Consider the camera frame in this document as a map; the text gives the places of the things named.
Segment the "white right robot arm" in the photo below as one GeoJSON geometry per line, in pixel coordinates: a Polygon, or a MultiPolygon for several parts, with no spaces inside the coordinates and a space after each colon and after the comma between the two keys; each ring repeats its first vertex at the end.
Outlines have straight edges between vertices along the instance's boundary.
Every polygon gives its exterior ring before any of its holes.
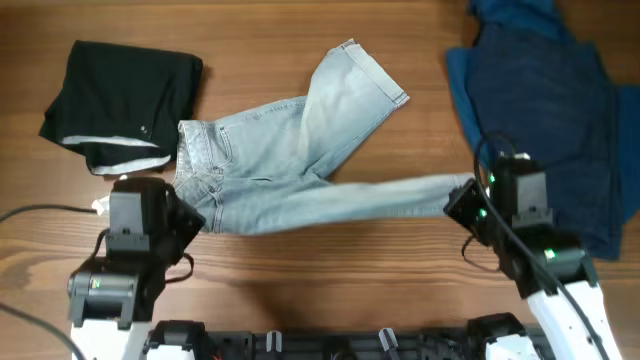
{"type": "Polygon", "coordinates": [[[525,154],[493,163],[454,189],[446,215],[490,247],[528,304],[555,359],[618,359],[604,294],[578,237],[556,228],[543,169],[525,154]]]}

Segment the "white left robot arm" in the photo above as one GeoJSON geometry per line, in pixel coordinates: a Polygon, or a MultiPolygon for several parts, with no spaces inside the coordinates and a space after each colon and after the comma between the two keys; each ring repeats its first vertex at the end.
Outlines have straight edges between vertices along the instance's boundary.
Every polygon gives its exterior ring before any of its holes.
{"type": "Polygon", "coordinates": [[[141,359],[155,301],[193,275],[186,248],[205,219],[160,178],[118,180],[108,200],[109,227],[69,277],[72,339],[91,359],[141,359]]]}

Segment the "light blue denim shorts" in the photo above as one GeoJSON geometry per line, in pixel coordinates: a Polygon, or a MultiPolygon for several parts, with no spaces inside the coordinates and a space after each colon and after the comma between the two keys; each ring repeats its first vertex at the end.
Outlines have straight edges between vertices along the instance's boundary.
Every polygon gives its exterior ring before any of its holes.
{"type": "Polygon", "coordinates": [[[409,97],[359,43],[331,49],[306,95],[179,123],[174,188],[206,232],[259,235],[378,218],[439,217],[471,174],[333,184],[329,176],[409,97]]]}

